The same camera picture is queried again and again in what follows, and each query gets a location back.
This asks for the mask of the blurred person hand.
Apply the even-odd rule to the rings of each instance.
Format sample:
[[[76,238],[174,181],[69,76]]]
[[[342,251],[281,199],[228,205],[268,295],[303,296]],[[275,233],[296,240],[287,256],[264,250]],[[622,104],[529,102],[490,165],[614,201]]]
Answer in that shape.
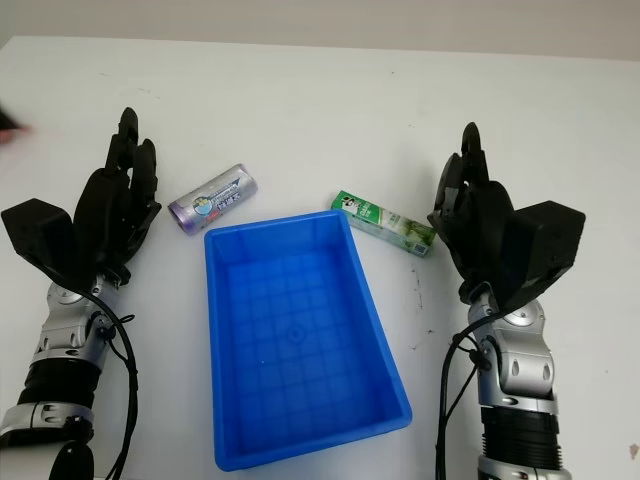
[[[31,128],[18,122],[3,108],[0,109],[0,144],[7,145],[31,132]]]

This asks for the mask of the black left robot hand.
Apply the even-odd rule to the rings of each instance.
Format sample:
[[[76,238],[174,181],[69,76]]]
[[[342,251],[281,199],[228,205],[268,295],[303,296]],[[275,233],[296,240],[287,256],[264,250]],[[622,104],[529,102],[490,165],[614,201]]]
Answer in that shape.
[[[130,281],[127,263],[161,209],[156,167],[154,143],[139,140],[138,116],[125,108],[105,166],[89,177],[73,218],[81,261],[116,285]]]

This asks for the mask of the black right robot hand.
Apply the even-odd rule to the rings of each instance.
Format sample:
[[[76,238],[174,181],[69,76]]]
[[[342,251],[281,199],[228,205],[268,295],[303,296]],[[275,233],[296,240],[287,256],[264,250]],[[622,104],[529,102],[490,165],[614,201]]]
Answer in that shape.
[[[489,178],[479,129],[470,122],[462,134],[461,152],[445,164],[428,215],[462,277],[458,294],[463,303],[471,304],[478,289],[495,289],[504,279],[503,235],[513,212],[507,190]]]

